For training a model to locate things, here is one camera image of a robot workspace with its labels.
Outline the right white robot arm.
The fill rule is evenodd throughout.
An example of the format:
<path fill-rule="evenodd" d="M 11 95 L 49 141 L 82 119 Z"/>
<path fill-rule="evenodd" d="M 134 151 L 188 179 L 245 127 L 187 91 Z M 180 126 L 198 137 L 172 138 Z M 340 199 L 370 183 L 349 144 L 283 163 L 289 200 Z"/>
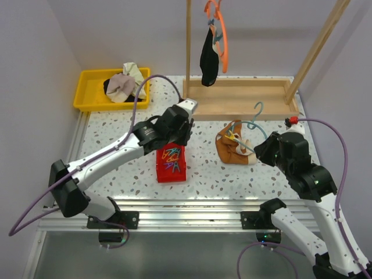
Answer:
<path fill-rule="evenodd" d="M 297 132 L 273 132 L 254 148 L 264 164 L 277 167 L 313 215 L 321 237 L 312 233 L 280 199 L 261 204 L 258 225 L 284 232 L 305 255 L 316 278 L 371 278 L 371 261 L 358 247 L 341 209 L 330 172 L 312 163 L 309 144 Z"/>

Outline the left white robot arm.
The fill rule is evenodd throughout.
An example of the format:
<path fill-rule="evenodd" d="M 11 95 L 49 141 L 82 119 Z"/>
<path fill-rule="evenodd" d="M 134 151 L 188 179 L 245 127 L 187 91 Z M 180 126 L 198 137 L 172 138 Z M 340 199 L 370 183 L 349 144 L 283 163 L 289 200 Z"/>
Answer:
<path fill-rule="evenodd" d="M 69 218 L 82 213 L 107 228 L 124 225 L 124 213 L 117 203 L 111 197 L 89 192 L 88 188 L 115 168 L 167 144 L 185 146 L 197 106 L 196 101 L 186 99 L 167 108 L 161 116 L 132 125 L 129 132 L 98 152 L 68 164 L 61 160 L 53 163 L 49 189 L 62 215 Z"/>

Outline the brown orange underwear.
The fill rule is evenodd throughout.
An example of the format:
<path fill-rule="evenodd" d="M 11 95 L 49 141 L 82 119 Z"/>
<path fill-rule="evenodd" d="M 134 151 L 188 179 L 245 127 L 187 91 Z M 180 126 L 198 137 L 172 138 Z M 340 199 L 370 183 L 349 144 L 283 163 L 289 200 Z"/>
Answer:
<path fill-rule="evenodd" d="M 238 144 L 224 136 L 228 128 L 230 128 L 230 126 L 237 121 L 239 120 L 234 120 L 230 122 L 227 126 L 225 126 L 221 131 L 217 133 L 215 139 L 217 154 L 220 160 L 225 164 L 254 165 L 257 162 L 255 154 L 252 153 L 248 156 L 239 155 L 236 152 Z M 234 134 L 238 134 L 238 136 L 240 137 L 240 139 L 243 140 L 243 142 L 247 143 L 249 147 L 253 148 L 253 145 L 249 139 L 242 138 L 241 131 L 242 124 L 238 124 L 234 128 Z"/>

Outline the yellow clothespin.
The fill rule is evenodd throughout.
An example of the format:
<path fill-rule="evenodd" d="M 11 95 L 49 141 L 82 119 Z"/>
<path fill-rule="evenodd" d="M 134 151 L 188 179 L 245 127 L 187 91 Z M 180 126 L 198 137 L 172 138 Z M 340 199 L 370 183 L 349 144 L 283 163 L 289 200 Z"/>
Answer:
<path fill-rule="evenodd" d="M 236 141 L 237 140 L 235 134 L 231 130 L 228 130 L 224 136 L 231 141 Z"/>

